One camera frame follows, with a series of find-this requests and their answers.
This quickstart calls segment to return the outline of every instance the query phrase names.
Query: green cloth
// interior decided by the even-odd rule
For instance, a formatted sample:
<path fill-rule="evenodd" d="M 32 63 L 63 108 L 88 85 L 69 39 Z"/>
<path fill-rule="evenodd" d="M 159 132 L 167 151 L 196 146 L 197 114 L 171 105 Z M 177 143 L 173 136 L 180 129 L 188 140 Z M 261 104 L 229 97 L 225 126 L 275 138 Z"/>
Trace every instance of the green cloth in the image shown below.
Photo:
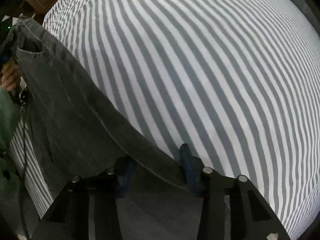
<path fill-rule="evenodd" d="M 0 153 L 8 148 L 20 119 L 20 106 L 14 104 L 8 92 L 0 88 Z"/>

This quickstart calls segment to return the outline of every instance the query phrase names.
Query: mattress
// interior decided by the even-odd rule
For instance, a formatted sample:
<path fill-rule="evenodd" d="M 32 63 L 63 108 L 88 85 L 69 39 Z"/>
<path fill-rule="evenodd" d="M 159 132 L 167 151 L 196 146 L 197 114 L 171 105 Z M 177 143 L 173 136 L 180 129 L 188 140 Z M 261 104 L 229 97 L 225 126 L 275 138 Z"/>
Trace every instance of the mattress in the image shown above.
<path fill-rule="evenodd" d="M 291 239 L 320 210 L 320 40 L 290 0 L 58 0 L 44 19 L 131 125 L 250 178 Z M 23 160 L 22 123 L 12 156 Z M 27 188 L 53 199 L 28 137 Z"/>

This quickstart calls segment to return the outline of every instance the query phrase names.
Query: wire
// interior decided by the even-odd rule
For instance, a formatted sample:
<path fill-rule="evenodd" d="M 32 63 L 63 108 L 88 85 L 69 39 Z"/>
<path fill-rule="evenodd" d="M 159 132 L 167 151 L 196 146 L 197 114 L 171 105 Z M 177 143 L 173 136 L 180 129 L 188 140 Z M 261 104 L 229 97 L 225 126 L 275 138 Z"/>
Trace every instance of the wire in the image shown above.
<path fill-rule="evenodd" d="M 26 106 L 24 107 L 25 109 L 25 113 L 24 113 L 24 117 L 23 117 L 23 151 L 24 151 L 24 167 L 23 167 L 23 171 L 22 171 L 22 178 L 20 181 L 20 189 L 19 189 L 19 209 L 20 209 L 20 217 L 21 217 L 21 223 L 22 223 L 22 229 L 23 232 L 25 234 L 25 237 L 27 240 L 30 240 L 30 236 L 28 233 L 28 228 L 27 228 L 27 224 L 26 224 L 26 220 L 24 217 L 24 212 L 23 212 L 23 197 L 22 197 L 22 191 L 24 188 L 24 180 L 26 177 L 26 170 L 27 170 L 27 151 L 26 151 L 26 120 L 27 120 L 27 111 L 28 111 L 28 104 L 26 104 Z"/>

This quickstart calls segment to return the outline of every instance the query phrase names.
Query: human hand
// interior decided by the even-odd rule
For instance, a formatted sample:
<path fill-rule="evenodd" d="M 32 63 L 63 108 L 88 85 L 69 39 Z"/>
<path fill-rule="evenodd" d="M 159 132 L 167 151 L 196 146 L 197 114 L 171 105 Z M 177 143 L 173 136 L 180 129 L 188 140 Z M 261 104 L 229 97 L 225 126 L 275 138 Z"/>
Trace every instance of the human hand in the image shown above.
<path fill-rule="evenodd" d="M 15 61 L 11 59 L 7 63 L 3 64 L 0 86 L 7 91 L 11 91 L 19 86 L 20 81 L 21 73 Z"/>

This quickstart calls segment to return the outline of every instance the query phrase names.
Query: bed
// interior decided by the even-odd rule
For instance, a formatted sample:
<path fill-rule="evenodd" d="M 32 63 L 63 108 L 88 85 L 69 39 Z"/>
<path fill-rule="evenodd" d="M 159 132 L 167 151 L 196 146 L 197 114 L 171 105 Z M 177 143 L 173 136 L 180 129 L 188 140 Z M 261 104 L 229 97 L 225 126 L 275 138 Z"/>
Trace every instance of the bed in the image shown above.
<path fill-rule="evenodd" d="M 43 26 L 169 156 L 188 143 L 206 166 L 248 176 L 291 239 L 313 222 L 320 40 L 290 0 L 58 0 Z M 10 150 L 20 168 L 22 130 Z M 42 217 L 53 196 L 26 142 Z"/>

